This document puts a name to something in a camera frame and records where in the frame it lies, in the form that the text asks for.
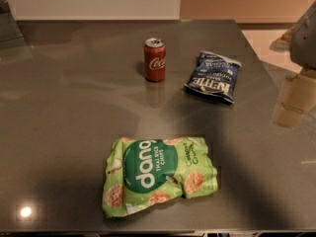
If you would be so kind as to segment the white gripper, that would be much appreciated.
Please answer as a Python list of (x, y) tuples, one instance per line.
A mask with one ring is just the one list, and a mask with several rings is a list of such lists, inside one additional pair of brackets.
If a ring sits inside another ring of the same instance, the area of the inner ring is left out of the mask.
[(281, 84), (273, 121), (282, 127), (296, 126), (316, 106), (316, 1), (294, 26), (290, 59), (306, 68)]

